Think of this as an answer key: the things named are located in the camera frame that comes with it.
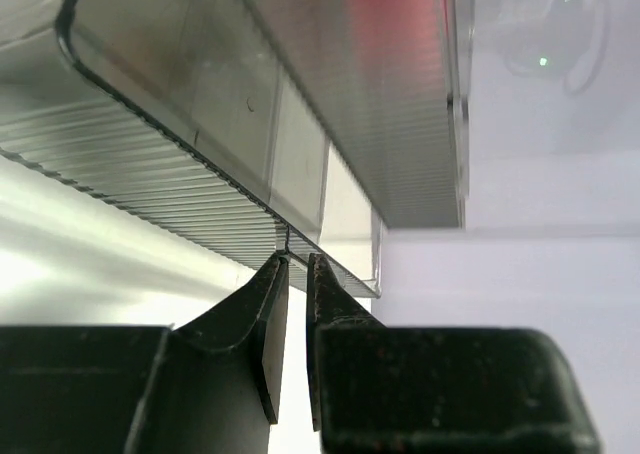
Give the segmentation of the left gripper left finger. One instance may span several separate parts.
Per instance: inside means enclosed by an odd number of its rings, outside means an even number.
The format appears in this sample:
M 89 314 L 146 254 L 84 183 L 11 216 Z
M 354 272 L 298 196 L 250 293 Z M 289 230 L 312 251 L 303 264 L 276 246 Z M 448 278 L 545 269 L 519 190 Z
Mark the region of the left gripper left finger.
M 264 453 L 278 420 L 289 263 L 272 255 L 188 324 L 5 326 L 5 453 Z

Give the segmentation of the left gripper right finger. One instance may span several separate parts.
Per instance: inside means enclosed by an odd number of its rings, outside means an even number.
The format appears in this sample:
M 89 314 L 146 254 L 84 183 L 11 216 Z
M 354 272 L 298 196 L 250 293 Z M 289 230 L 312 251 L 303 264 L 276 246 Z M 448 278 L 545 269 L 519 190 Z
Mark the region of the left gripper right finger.
M 307 375 L 326 453 L 596 453 L 574 373 L 545 333 L 387 327 L 308 262 Z

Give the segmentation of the clear acrylic drawer organizer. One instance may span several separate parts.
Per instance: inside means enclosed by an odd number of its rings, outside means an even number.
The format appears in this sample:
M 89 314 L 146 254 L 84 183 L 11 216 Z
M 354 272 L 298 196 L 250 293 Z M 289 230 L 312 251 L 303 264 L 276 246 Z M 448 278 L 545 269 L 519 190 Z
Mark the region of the clear acrylic drawer organizer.
M 475 0 L 1 0 L 1 155 L 240 265 L 461 229 Z

